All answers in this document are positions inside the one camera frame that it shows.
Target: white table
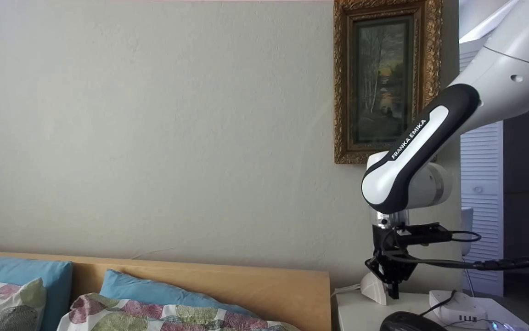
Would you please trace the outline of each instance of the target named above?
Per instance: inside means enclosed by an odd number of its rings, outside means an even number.
[[[336,297],[340,331],[379,331],[382,321],[395,311],[425,313],[430,308],[428,295],[403,293],[390,306],[379,306],[358,291],[342,293]],[[529,331],[529,326],[502,308],[496,300],[478,299],[478,306],[487,310],[489,319],[511,324],[516,331]],[[450,331],[467,331],[467,328],[447,328]]]

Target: wooden bed frame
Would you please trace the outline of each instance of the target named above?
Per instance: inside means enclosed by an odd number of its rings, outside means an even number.
[[[114,269],[136,278],[204,293],[221,302],[243,306],[263,319],[289,322],[303,331],[331,331],[331,280],[327,273],[22,253],[0,253],[0,258],[72,262],[74,299],[98,293],[105,271]]]

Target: painting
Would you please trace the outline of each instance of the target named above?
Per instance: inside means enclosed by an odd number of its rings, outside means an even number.
[[[439,91],[439,0],[335,0],[338,164],[390,150]]]

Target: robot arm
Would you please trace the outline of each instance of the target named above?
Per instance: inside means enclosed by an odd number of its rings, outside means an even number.
[[[522,0],[502,23],[470,67],[445,89],[425,117],[388,151],[369,159],[362,196],[379,212],[375,225],[375,258],[368,267],[395,288],[412,271],[386,258],[386,251],[406,254],[401,238],[408,227],[406,210],[434,207],[448,197],[450,181],[432,157],[448,140],[470,129],[518,117],[529,111],[529,0]],[[437,229],[425,245],[445,242]]]

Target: pillow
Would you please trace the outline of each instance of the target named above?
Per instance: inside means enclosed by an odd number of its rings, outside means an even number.
[[[221,304],[206,295],[191,293],[167,284],[133,278],[129,275],[122,275],[110,269],[105,273],[99,295],[112,300],[136,300],[153,306],[215,308],[241,315],[252,315],[239,306]]]
[[[213,308],[147,306],[109,300],[96,293],[79,297],[59,324],[59,331],[151,331],[151,330],[250,330],[298,331],[296,328]]]
[[[46,288],[46,306],[41,331],[54,331],[70,306],[72,286],[70,262],[35,262],[0,258],[0,284],[22,286],[43,278]]]
[[[37,331],[44,300],[46,289],[41,278],[26,286],[0,284],[0,331]]]

